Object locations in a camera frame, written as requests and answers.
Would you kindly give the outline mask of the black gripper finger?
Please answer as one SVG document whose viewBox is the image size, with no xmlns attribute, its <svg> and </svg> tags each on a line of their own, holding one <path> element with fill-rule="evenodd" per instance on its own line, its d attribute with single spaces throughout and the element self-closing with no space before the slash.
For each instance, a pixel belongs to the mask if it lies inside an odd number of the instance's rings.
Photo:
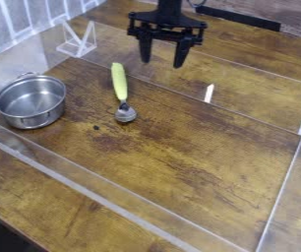
<svg viewBox="0 0 301 252">
<path fill-rule="evenodd" d="M 190 47 L 192 47 L 192 38 L 186 36 L 177 42 L 177 45 L 176 45 L 176 53 L 174 53 L 174 61 L 173 61 L 174 68 L 180 68 L 182 66 Z"/>
<path fill-rule="evenodd" d="M 138 35 L 138 49 L 139 57 L 143 63 L 147 63 L 150 60 L 150 49 L 152 49 L 152 34 L 142 32 Z"/>
</svg>

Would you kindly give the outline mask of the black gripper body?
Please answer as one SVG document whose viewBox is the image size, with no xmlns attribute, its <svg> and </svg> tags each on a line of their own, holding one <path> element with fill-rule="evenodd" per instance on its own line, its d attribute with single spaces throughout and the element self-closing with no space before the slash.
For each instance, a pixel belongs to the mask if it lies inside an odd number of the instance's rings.
<svg viewBox="0 0 301 252">
<path fill-rule="evenodd" d="M 178 42 L 189 38 L 193 44 L 202 43 L 202 34 L 206 23 L 188 18 L 184 14 L 170 16 L 157 11 L 129 12 L 126 34 L 138 41 L 152 39 Z"/>
</svg>

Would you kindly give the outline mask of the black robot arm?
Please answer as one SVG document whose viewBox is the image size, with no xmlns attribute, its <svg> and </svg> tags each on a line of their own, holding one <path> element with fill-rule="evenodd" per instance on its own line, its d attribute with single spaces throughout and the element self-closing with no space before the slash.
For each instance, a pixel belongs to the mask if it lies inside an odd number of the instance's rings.
<svg viewBox="0 0 301 252">
<path fill-rule="evenodd" d="M 143 63 L 150 60 L 154 39 L 176 44 L 174 68 L 184 65 L 189 49 L 201 45 L 206 23 L 188 18 L 181 8 L 182 0 L 158 0 L 153 11 L 127 13 L 126 34 L 138 40 L 139 58 Z"/>
</svg>

